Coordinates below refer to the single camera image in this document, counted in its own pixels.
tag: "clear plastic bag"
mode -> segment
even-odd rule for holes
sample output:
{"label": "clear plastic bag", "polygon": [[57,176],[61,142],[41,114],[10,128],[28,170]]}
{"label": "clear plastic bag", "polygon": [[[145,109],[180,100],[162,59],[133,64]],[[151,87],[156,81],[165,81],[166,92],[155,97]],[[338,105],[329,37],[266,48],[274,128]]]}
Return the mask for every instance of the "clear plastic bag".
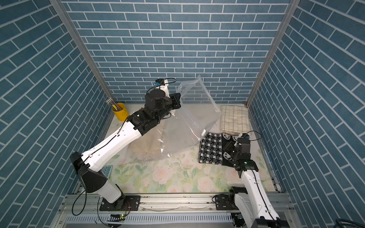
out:
{"label": "clear plastic bag", "polygon": [[120,165],[162,160],[195,146],[220,118],[221,111],[200,76],[182,82],[176,92],[181,93],[181,108],[123,149]]}

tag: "white robotic arm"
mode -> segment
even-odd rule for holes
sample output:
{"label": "white robotic arm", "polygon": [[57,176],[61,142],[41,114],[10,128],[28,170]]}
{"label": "white robotic arm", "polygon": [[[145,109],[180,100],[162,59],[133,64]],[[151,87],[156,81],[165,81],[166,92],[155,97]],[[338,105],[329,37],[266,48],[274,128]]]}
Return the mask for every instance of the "white robotic arm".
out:
{"label": "white robotic arm", "polygon": [[261,183],[256,163],[251,160],[250,140],[240,137],[237,142],[229,142],[223,148],[232,160],[235,170],[244,184],[244,188],[233,187],[230,190],[229,204],[236,206],[248,228],[289,228],[285,220],[272,207],[265,189]]}
{"label": "white robotic arm", "polygon": [[123,202],[124,194],[100,171],[116,153],[126,145],[143,136],[160,123],[174,109],[179,109],[180,93],[169,94],[167,79],[157,79],[150,93],[146,93],[144,108],[128,116],[122,126],[112,135],[82,154],[70,156],[76,174],[87,193],[97,193],[109,203]]}

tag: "pen holder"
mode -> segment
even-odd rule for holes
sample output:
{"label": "pen holder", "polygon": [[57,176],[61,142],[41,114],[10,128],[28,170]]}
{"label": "pen holder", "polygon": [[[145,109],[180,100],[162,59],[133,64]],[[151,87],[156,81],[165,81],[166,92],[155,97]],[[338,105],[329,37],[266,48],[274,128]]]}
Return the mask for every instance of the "pen holder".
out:
{"label": "pen holder", "polygon": [[122,109],[121,111],[114,111],[114,114],[117,116],[119,121],[125,121],[126,118],[129,116],[126,106],[123,103],[117,103],[117,105]]}

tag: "metal rail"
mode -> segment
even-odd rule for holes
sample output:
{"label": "metal rail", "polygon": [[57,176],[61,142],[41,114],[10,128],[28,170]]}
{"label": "metal rail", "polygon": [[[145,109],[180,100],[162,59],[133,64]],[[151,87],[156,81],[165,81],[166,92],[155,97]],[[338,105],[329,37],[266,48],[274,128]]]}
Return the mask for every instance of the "metal rail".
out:
{"label": "metal rail", "polygon": [[106,85],[106,83],[103,79],[103,76],[101,75],[98,67],[96,66],[93,58],[91,57],[83,40],[81,39],[81,36],[79,35],[75,25],[73,24],[70,16],[66,12],[66,9],[65,9],[64,5],[62,4],[61,0],[50,0],[50,2],[52,4],[54,10],[56,10],[62,23],[66,27],[67,31],[69,32],[71,38],[75,42],[80,53],[85,58],[86,63],[89,65],[91,71],[94,73],[95,78],[99,82],[99,84],[102,87],[102,89],[104,90],[105,94],[107,95],[107,97],[114,99],[112,93],[110,92],[108,86]]}
{"label": "metal rail", "polygon": [[253,98],[255,97],[257,90],[264,79],[264,76],[269,68],[269,65],[274,57],[274,54],[277,50],[277,47],[280,44],[281,39],[284,36],[284,33],[286,29],[288,28],[289,22],[292,19],[292,16],[294,15],[294,12],[299,4],[300,0],[291,0],[283,17],[282,22],[280,23],[280,26],[276,32],[276,35],[274,37],[274,40],[270,46],[270,49],[268,51],[268,54],[266,55],[265,61],[260,69],[260,72],[257,75],[256,81],[253,85],[253,88],[251,90],[251,93],[247,99],[247,107],[249,107],[253,101]]}
{"label": "metal rail", "polygon": [[[217,211],[212,197],[220,193],[178,193],[178,194],[137,194],[141,196],[138,211],[131,213],[158,213],[158,212],[212,212]],[[274,209],[279,212],[294,211],[294,207],[287,193],[267,193]],[[67,195],[63,201],[59,214],[70,214],[71,207],[78,195]],[[74,206],[74,211],[80,211],[84,205],[85,196],[80,196]],[[99,195],[88,194],[84,213],[96,213]],[[99,214],[110,213],[99,211]]]}
{"label": "metal rail", "polygon": [[[255,123],[255,120],[253,119],[253,115],[252,115],[252,112],[251,112],[250,109],[249,109],[249,119],[250,119],[250,123],[252,125],[253,130],[254,131],[257,131],[257,132],[260,132],[258,130],[258,127],[257,127],[256,123]],[[266,147],[265,147],[265,144],[264,144],[264,140],[263,139],[259,139],[257,142],[258,142],[258,145],[259,145],[259,147],[261,149],[262,156],[264,158],[266,167],[268,168],[268,171],[269,171],[271,180],[273,181],[273,184],[274,184],[275,189],[278,191],[276,184],[280,184],[280,182],[279,182],[279,179],[277,178],[277,176],[275,174],[275,170],[272,167],[270,158],[268,156],[268,152],[267,152]]]}

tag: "houndstooth pattern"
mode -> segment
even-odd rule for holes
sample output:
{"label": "houndstooth pattern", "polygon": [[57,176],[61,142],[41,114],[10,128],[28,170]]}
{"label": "houndstooth pattern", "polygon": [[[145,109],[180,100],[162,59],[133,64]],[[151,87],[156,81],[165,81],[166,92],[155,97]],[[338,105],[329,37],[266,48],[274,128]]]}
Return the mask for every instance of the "houndstooth pattern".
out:
{"label": "houndstooth pattern", "polygon": [[222,135],[208,133],[200,143],[199,163],[222,165]]}

